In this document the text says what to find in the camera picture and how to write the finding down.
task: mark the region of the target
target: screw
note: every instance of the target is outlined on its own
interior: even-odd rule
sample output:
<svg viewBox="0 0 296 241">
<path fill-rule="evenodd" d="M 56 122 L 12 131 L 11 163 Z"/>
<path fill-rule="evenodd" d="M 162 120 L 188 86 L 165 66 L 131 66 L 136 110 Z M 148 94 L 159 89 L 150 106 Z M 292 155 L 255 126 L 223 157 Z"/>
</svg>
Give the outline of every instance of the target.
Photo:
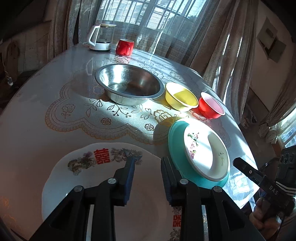
<svg viewBox="0 0 296 241">
<path fill-rule="evenodd" d="M 82 190 L 82 186 L 74 187 L 74 192 L 80 192 Z"/>
<path fill-rule="evenodd" d="M 214 191 L 215 192 L 222 192 L 222 188 L 219 186 L 214 186 Z"/>
<path fill-rule="evenodd" d="M 115 178 L 109 178 L 108 183 L 109 184 L 114 184 L 114 183 L 117 183 L 117 180 Z"/>
<path fill-rule="evenodd" d="M 183 184 L 183 185 L 186 185 L 186 184 L 188 184 L 188 180 L 187 179 L 185 179 L 185 178 L 182 178 L 182 179 L 180 179 L 180 181 L 179 181 L 181 184 Z"/>
</svg>

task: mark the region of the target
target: white bowl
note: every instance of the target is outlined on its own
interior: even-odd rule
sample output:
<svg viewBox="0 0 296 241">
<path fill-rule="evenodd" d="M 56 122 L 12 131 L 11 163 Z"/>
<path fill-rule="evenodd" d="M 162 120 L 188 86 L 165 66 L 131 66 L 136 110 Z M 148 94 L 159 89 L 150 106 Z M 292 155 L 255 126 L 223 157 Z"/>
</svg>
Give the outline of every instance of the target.
<svg viewBox="0 0 296 241">
<path fill-rule="evenodd" d="M 191 166 L 204 178 L 218 182 L 230 169 L 227 149 L 221 138 L 196 120 L 184 132 L 185 154 Z"/>
</svg>

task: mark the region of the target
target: red bowl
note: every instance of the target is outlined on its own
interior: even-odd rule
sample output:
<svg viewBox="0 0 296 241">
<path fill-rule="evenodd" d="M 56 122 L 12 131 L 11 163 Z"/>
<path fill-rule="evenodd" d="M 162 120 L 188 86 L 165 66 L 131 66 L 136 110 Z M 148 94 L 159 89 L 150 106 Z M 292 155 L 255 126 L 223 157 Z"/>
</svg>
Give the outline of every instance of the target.
<svg viewBox="0 0 296 241">
<path fill-rule="evenodd" d="M 202 92 L 199 100 L 199 111 L 207 119 L 216 119 L 225 115 L 223 107 L 208 93 Z"/>
</svg>

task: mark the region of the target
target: black device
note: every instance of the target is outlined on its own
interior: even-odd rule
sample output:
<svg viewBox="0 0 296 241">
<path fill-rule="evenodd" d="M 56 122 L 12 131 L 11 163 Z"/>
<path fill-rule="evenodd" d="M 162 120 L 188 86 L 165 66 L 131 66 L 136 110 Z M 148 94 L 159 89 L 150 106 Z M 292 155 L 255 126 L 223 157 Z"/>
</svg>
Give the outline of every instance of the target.
<svg viewBox="0 0 296 241">
<path fill-rule="evenodd" d="M 161 159 L 161 173 L 168 202 L 182 207 L 180 241 L 204 240 L 201 205 L 206 208 L 209 240 L 265 240 L 221 187 L 196 186 L 182 178 L 168 157 Z"/>
<path fill-rule="evenodd" d="M 233 166 L 266 192 L 262 202 L 263 220 L 279 216 L 289 216 L 295 206 L 293 197 L 287 195 L 275 182 L 253 168 L 240 157 L 235 158 Z"/>
<path fill-rule="evenodd" d="M 275 183 L 289 196 L 296 196 L 296 145 L 281 152 Z"/>
<path fill-rule="evenodd" d="M 52 211 L 29 241 L 83 241 L 90 205 L 94 204 L 91 240 L 115 241 L 114 206 L 129 200 L 135 157 L 128 157 L 125 167 L 114 177 L 95 187 L 76 186 Z"/>
<path fill-rule="evenodd" d="M 236 158 L 233 164 L 267 191 L 266 200 L 270 204 L 267 213 L 272 209 L 272 214 L 290 214 L 294 207 L 292 197 L 241 158 Z M 161 159 L 160 166 L 169 204 L 182 207 L 180 241 L 204 240 L 202 205 L 206 209 L 210 241 L 265 240 L 221 187 L 196 186 L 182 178 L 168 157 Z M 92 188 L 74 187 L 29 241 L 85 241 L 91 204 L 94 204 L 91 240 L 115 241 L 114 206 L 125 206 L 129 200 L 134 168 L 135 157 L 129 157 L 113 178 Z"/>
</svg>

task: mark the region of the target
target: mug handle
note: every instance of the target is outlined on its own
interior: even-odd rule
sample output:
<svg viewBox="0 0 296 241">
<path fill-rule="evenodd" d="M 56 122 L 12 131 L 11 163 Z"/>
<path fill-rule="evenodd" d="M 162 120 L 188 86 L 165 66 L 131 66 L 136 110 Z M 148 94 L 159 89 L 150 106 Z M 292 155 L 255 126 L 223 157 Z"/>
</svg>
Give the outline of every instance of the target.
<svg viewBox="0 0 296 241">
<path fill-rule="evenodd" d="M 92 42 L 91 41 L 91 37 L 93 36 L 93 34 L 94 34 L 94 31 L 98 28 L 100 28 L 100 24 L 99 25 L 94 25 L 94 26 L 92 26 L 91 27 L 91 30 L 89 31 L 89 34 L 87 35 L 87 37 L 86 37 L 86 39 L 87 39 L 87 43 L 88 44 L 90 44 L 90 45 L 92 45 L 92 46 L 95 46 L 96 45 L 96 43 L 95 42 Z"/>
<path fill-rule="evenodd" d="M 127 43 L 127 46 L 126 46 L 126 56 L 129 54 L 130 49 L 131 49 L 131 47 L 130 47 L 129 43 Z"/>
</svg>

